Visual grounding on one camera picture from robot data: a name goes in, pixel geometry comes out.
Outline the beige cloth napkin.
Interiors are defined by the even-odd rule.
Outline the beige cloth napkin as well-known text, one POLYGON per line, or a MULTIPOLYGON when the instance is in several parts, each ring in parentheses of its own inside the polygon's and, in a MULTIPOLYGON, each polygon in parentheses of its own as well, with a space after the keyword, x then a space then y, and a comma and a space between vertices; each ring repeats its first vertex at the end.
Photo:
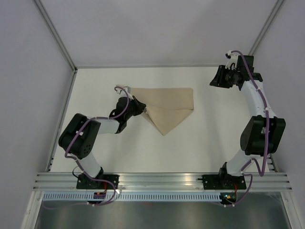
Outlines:
POLYGON ((163 136, 194 110, 192 88, 132 88, 131 95, 146 104, 141 114, 163 136))

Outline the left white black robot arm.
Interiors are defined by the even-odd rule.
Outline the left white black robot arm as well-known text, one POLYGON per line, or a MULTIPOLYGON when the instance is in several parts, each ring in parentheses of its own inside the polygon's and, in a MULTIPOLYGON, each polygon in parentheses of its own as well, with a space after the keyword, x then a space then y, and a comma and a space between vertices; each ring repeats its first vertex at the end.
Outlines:
POLYGON ((81 165, 84 173, 77 176, 77 189, 113 189, 117 187, 117 175, 104 175, 103 168, 97 163, 92 153, 97 135, 119 134, 127 126, 127 121, 141 115, 146 104, 135 96, 120 97, 115 109, 108 117, 89 119, 77 113, 61 134, 58 144, 65 151, 65 157, 81 165))

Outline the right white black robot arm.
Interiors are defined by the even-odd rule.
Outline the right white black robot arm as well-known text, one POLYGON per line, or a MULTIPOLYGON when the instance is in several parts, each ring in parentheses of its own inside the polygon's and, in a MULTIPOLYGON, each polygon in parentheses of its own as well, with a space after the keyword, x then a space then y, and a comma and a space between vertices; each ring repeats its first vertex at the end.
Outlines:
POLYGON ((204 189, 246 189, 245 171, 255 163, 264 176, 269 154, 277 151, 286 122, 277 117, 265 96, 263 78, 254 71, 254 57, 240 51, 229 51, 228 62, 218 67, 210 86, 229 89, 234 85, 246 98, 251 118, 240 137, 240 150, 225 162, 217 175, 203 178, 204 189))

